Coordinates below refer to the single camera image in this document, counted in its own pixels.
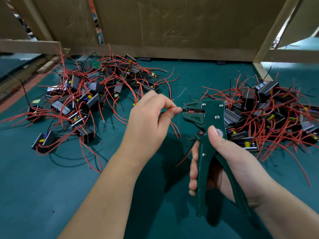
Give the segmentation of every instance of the workbench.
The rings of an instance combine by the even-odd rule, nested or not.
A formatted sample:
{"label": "workbench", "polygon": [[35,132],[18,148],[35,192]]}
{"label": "workbench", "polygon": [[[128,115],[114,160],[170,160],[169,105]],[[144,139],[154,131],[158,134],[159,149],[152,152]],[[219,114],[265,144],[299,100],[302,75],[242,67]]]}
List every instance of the workbench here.
{"label": "workbench", "polygon": [[[92,57],[90,61],[93,63],[96,59]],[[66,61],[68,68],[73,69],[73,63]],[[217,65],[213,61],[154,60],[142,61],[141,66],[162,68],[168,74],[174,68],[172,77],[177,74],[179,77],[170,83],[172,99],[179,96],[184,88],[189,91],[192,100],[200,99],[206,91],[202,86],[224,90],[229,88],[229,78],[235,85],[239,74],[249,77],[256,73],[251,63]],[[291,87],[294,79],[302,92],[319,88],[316,79],[319,66],[286,64],[285,67],[276,64],[272,66],[270,75],[275,78],[278,71],[278,80],[283,87]],[[57,74],[50,74],[38,85],[55,85],[58,80]],[[28,97],[33,100],[45,92],[46,88],[35,86],[28,92]],[[309,94],[316,95],[316,92],[313,90]],[[160,85],[160,93],[168,95],[166,84]],[[132,94],[124,88],[118,103],[120,108],[116,109],[126,119],[133,107],[128,96]],[[174,102],[177,106],[189,102],[187,91]],[[318,99],[312,98],[311,102],[316,103]],[[0,120],[18,115],[26,106],[26,99],[22,97],[0,114]],[[108,105],[102,112],[105,123],[98,113],[94,113],[99,122],[96,124],[97,136],[90,148],[99,155],[104,167],[119,147],[126,125],[114,118]],[[50,122],[46,119],[28,128],[28,121],[15,127],[11,127],[12,122],[0,124],[0,238],[56,238],[99,176],[84,160],[76,136],[71,136],[69,141],[46,156],[38,156],[31,149],[34,140],[41,132],[46,132]],[[176,116],[173,122],[182,137],[177,139],[170,127],[161,148],[141,172],[134,189],[125,239],[271,238],[265,229],[255,229],[237,207],[217,190],[207,193],[207,217],[195,216],[195,200],[188,194],[190,159],[177,168],[175,166],[191,148],[192,142],[188,140],[197,129],[185,122],[181,115]],[[311,155],[298,150],[297,159],[312,187],[308,186],[293,158],[281,149],[277,149],[262,165],[271,177],[318,213],[318,149],[310,148],[310,151]],[[94,155],[89,154],[87,149],[85,153],[91,164],[96,165]]]}

